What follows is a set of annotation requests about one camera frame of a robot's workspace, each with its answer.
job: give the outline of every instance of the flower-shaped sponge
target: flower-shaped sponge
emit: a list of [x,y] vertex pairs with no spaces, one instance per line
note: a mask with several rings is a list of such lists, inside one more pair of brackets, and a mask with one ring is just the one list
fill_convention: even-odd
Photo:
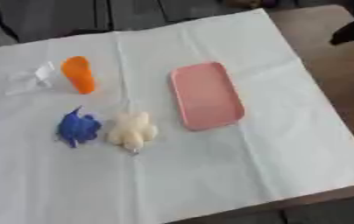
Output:
[[153,140],[157,134],[158,129],[150,124],[148,113],[121,114],[117,118],[115,127],[108,133],[108,141],[123,145],[127,150],[138,152],[145,142]]

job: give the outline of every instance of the white tablecloth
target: white tablecloth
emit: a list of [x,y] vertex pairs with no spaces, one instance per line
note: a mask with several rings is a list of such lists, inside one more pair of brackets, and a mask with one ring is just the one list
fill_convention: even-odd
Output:
[[[11,74],[86,56],[98,88],[6,95]],[[223,63],[246,109],[235,125],[181,125],[169,73]],[[107,122],[150,112],[160,134],[136,157],[97,140],[54,141],[67,112]],[[148,31],[0,48],[0,224],[155,224],[354,185],[354,137],[262,10]]]

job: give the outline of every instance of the dark floor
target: dark floor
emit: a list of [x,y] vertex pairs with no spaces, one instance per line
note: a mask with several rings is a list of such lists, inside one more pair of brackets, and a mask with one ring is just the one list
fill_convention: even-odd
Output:
[[[350,4],[354,0],[300,2],[299,7],[341,4],[354,12]],[[293,0],[281,0],[270,11],[295,7]],[[4,22],[21,42],[61,37],[78,29],[141,30],[241,11],[221,5],[219,0],[0,0],[0,8]],[[224,213],[174,224],[354,224],[354,199],[261,213]]]
[[[5,23],[21,42],[60,37],[77,29],[108,29],[110,3],[113,30],[141,30],[191,18],[241,11],[222,0],[0,0]],[[354,0],[300,0],[300,7],[342,4]],[[294,8],[294,0],[280,0],[275,10]]]

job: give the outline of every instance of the orange cup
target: orange cup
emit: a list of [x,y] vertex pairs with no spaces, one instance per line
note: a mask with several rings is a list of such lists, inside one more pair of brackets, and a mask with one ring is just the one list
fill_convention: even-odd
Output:
[[67,59],[62,63],[61,71],[79,93],[83,95],[93,92],[96,88],[94,78],[89,68],[89,61],[85,57],[76,56]]

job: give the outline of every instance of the rectangular tray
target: rectangular tray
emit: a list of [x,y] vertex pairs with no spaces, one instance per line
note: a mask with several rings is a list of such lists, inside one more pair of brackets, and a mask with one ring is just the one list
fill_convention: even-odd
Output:
[[180,67],[171,74],[184,125],[207,130],[235,123],[244,115],[226,69],[217,62]]

